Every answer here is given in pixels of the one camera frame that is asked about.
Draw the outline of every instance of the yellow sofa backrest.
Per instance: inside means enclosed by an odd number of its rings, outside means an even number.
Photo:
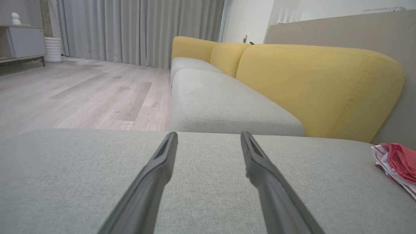
[[[401,65],[369,50],[251,45],[236,79],[297,117],[308,137],[370,142],[403,87]]]
[[[176,57],[196,58],[216,66],[224,74],[235,78],[238,63],[246,43],[218,43],[191,37],[177,36],[173,39],[172,59]]]
[[[211,60],[212,48],[217,44],[218,42],[177,36],[172,43],[172,59],[187,57],[209,62]]]
[[[210,64],[235,78],[241,55],[249,46],[247,43],[218,43],[212,48]]]

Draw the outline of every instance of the laminate floor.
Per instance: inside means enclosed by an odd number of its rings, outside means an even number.
[[[75,58],[22,69],[0,76],[0,141],[47,128],[168,130],[170,70]]]

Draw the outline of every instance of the gray fabric upholstery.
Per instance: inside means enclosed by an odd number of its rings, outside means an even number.
[[[171,130],[303,136],[288,111],[231,76],[182,69],[172,88]]]
[[[176,72],[183,68],[195,68],[204,71],[223,73],[220,69],[216,68],[208,62],[186,57],[176,57],[172,59],[171,66],[171,86],[173,85],[173,77]]]
[[[0,233],[96,233],[163,132],[51,129],[0,144]],[[416,202],[370,144],[255,136],[326,233],[416,230]],[[155,233],[266,233],[237,134],[178,133]]]

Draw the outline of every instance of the white vase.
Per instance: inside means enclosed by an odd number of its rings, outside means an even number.
[[[45,37],[46,53],[45,62],[62,62],[61,38]]]

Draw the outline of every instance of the sofa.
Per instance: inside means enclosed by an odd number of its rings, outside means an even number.
[[[404,84],[362,49],[173,40],[171,130],[371,142]]]
[[[48,129],[0,143],[0,233],[95,234],[166,132]],[[414,233],[416,201],[371,144],[254,138],[327,234]],[[238,134],[178,132],[155,234],[263,234]]]

